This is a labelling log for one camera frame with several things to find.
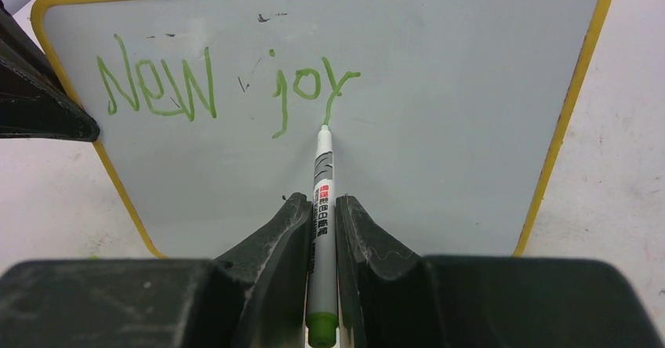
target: green marker cap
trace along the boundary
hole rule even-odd
[[[312,348],[331,348],[337,342],[337,316],[332,313],[312,313],[305,318],[310,329],[307,342]]]

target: white tabletop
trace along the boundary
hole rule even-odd
[[[33,38],[28,3],[14,17]],[[665,332],[665,0],[612,0],[525,254],[621,270]],[[0,270],[149,257],[89,143],[0,140]]]

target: gray wave pattern on marker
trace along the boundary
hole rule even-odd
[[[314,185],[322,179],[333,179],[333,153],[320,154],[314,162]]]

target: whiteboard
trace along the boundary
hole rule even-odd
[[[309,195],[328,120],[336,189],[398,240],[510,255],[607,5],[38,0],[32,17],[158,255],[218,256]]]

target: marker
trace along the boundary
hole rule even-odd
[[[333,137],[328,126],[323,125],[318,132],[314,161],[312,246],[305,317],[310,330],[307,342],[313,348],[334,346],[339,324],[333,176]]]

